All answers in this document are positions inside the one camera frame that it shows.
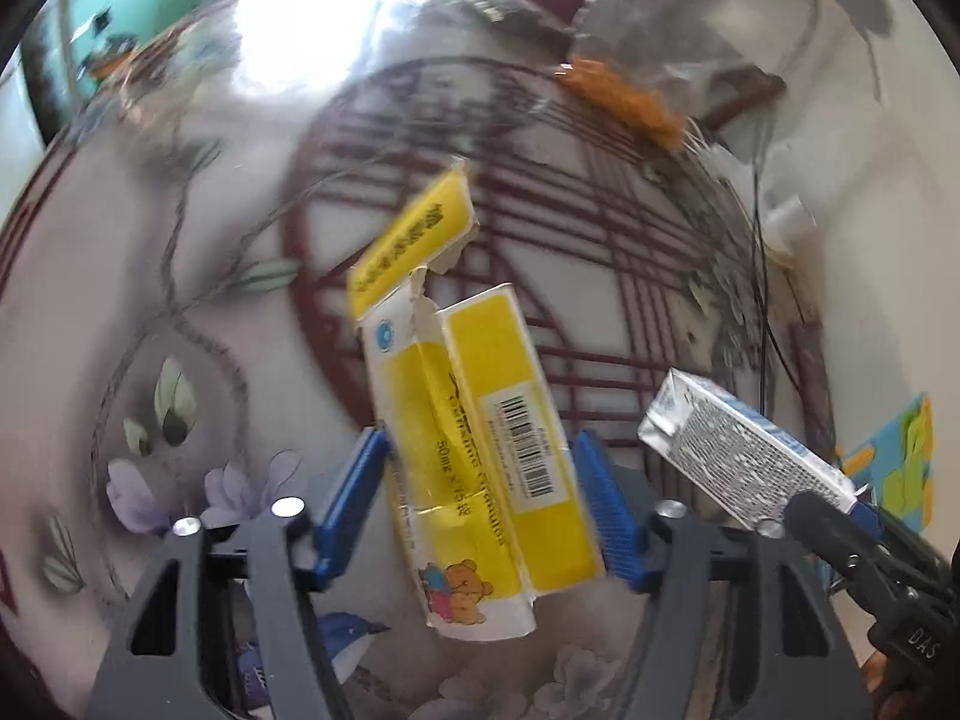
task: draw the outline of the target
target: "transparent plastic bag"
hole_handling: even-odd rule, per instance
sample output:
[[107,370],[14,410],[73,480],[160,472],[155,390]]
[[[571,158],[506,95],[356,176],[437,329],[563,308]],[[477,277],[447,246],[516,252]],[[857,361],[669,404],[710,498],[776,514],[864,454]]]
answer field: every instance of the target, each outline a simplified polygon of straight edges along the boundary
[[686,117],[707,109],[715,76],[749,64],[709,24],[722,2],[587,0],[562,80],[658,143],[678,146]]

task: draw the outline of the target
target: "metal bolt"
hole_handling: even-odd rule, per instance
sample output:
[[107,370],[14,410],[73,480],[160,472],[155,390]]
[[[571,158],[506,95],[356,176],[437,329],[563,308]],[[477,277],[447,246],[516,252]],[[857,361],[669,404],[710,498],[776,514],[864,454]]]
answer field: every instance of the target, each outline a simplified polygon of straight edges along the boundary
[[757,533],[760,536],[766,536],[766,538],[783,538],[786,536],[786,531],[784,530],[784,525],[776,521],[776,519],[761,519],[760,522],[757,522]]
[[296,517],[305,506],[301,498],[280,498],[270,507],[270,511],[274,517]]
[[674,501],[670,498],[664,498],[659,504],[656,504],[656,513],[667,519],[681,519],[686,517],[686,507],[680,501]]
[[200,533],[203,528],[203,522],[197,517],[184,517],[174,523],[173,531],[177,536],[193,536],[194,533]]

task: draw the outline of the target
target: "orange object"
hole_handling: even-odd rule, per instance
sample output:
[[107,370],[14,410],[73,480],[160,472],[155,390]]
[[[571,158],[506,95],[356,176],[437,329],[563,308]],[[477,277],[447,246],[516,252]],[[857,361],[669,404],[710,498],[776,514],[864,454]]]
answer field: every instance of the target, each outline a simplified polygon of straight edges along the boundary
[[642,129],[659,146],[683,146],[685,117],[667,110],[658,92],[637,89],[606,62],[574,57],[557,71],[557,80],[628,127]]

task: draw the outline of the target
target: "blue bird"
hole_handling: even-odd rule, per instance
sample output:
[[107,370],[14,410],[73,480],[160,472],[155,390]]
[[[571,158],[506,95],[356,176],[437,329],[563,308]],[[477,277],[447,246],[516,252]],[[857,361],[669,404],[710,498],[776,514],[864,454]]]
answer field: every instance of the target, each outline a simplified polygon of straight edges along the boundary
[[[348,611],[333,611],[317,620],[317,630],[323,637],[326,654],[333,664],[337,681],[342,685],[360,664],[366,651],[373,644],[373,637],[390,630],[383,623],[370,622]],[[237,667],[243,680],[247,709],[259,709],[270,703],[267,680],[263,673],[260,650],[251,642],[237,659]]]

